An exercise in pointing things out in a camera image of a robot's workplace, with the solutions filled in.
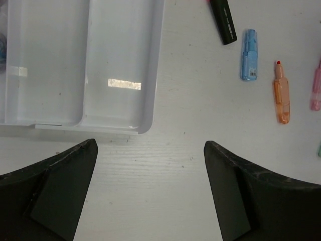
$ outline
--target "white table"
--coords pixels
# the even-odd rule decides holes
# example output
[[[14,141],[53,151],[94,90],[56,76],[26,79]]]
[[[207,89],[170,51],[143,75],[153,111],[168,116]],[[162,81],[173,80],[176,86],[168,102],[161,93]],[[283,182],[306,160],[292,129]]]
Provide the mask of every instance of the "white table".
[[[222,240],[204,163],[214,140],[280,174],[321,184],[321,112],[309,110],[321,57],[319,0],[229,0],[236,32],[258,32],[259,78],[239,79],[241,41],[222,46],[206,0],[167,0],[155,117],[143,136],[0,128],[0,174],[95,138],[96,168],[76,241]],[[280,60],[291,121],[276,122]]]

